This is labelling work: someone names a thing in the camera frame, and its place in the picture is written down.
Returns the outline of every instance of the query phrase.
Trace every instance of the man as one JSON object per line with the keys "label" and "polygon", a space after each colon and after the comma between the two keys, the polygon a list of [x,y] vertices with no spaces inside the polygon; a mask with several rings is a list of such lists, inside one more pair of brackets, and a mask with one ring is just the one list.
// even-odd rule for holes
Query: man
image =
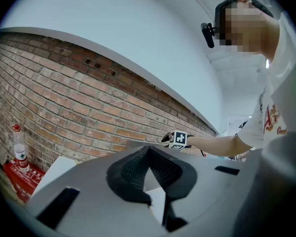
{"label": "man", "polygon": [[262,148],[286,133],[281,113],[271,95],[296,63],[296,33],[286,13],[280,20],[257,0],[226,0],[216,7],[215,33],[223,45],[238,51],[263,54],[270,66],[266,86],[247,124],[235,136],[188,137],[187,144],[210,154],[227,157]]}

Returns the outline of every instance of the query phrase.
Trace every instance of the water bottle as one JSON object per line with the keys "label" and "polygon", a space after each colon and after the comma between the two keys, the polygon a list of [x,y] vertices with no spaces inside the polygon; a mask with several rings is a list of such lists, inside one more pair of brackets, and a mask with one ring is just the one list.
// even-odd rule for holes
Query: water bottle
{"label": "water bottle", "polygon": [[24,134],[21,131],[21,127],[15,124],[13,127],[13,150],[15,158],[19,163],[19,169],[23,173],[30,170],[29,162],[25,153]]}

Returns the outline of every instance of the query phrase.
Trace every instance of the red bottle cap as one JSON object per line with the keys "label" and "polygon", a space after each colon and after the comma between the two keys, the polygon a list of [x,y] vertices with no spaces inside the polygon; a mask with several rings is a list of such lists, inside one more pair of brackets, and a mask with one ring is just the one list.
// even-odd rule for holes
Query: red bottle cap
{"label": "red bottle cap", "polygon": [[15,132],[19,132],[19,131],[21,131],[21,127],[20,127],[20,125],[18,125],[18,124],[15,124],[14,126],[12,126],[12,128],[13,128],[13,130],[14,130]]}

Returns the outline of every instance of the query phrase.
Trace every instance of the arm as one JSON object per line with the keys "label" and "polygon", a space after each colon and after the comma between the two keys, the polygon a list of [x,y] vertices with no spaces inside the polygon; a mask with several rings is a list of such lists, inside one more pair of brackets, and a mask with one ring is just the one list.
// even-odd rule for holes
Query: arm
{"label": "arm", "polygon": [[219,138],[189,137],[187,144],[216,156],[235,156],[251,149],[243,143],[238,135]]}

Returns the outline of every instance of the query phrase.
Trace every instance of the camera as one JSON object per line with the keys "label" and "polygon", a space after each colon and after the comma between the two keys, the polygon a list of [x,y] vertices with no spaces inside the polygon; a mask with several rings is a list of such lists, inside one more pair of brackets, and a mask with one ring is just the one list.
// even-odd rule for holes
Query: camera
{"label": "camera", "polygon": [[213,41],[213,36],[215,35],[215,33],[212,27],[212,23],[202,23],[201,29],[208,47],[213,48],[215,46]]}

